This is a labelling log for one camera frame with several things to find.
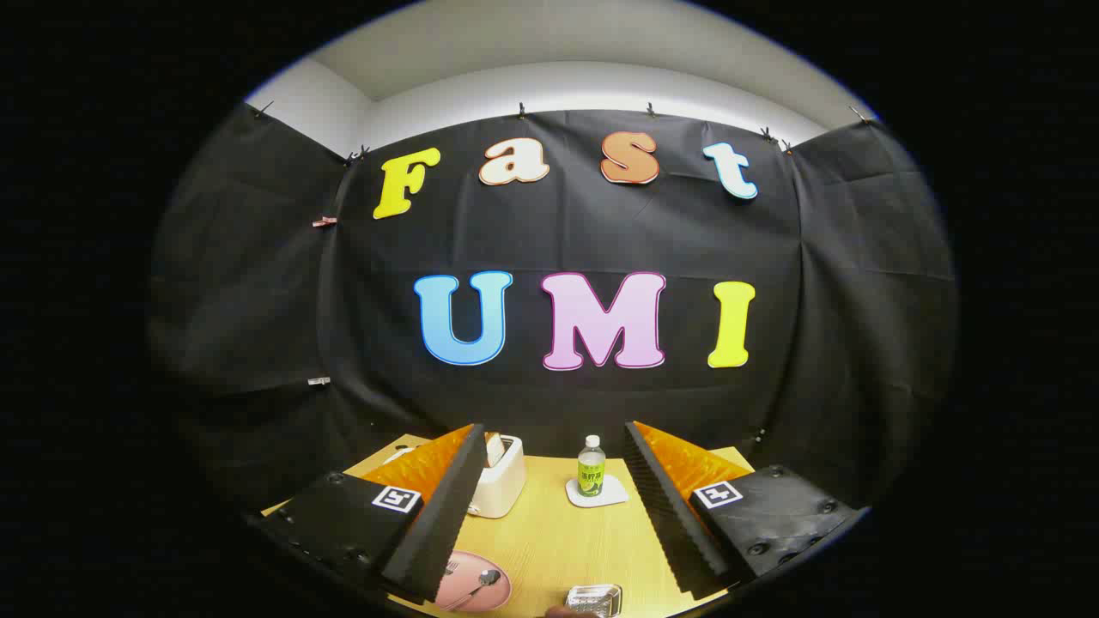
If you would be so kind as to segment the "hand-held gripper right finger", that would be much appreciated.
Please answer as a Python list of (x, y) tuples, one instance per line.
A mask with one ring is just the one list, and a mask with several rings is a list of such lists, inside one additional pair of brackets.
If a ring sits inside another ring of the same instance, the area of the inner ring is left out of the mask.
[(639, 421), (623, 457), (679, 591), (702, 599), (791, 571), (859, 521), (859, 510), (784, 465), (750, 472)]

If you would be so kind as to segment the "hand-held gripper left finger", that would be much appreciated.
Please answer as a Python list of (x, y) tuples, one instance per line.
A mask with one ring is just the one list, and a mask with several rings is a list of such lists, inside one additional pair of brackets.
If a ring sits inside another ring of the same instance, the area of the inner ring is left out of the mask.
[(346, 591), (431, 602), (486, 455), (482, 424), (467, 424), (371, 472), (326, 472), (258, 532)]

